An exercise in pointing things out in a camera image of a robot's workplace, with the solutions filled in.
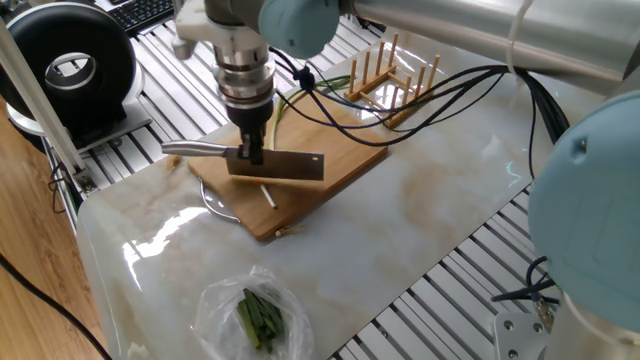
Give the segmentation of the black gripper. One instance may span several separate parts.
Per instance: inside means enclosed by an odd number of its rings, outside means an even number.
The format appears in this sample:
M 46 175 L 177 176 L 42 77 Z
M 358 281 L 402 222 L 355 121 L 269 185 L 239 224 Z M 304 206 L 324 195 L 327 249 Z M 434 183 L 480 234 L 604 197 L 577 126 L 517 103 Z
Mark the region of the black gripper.
M 241 129 L 242 143 L 238 148 L 240 159 L 248 161 L 251 165 L 264 163 L 264 127 L 272 115 L 272 100 L 252 108 L 227 106 L 229 120 Z

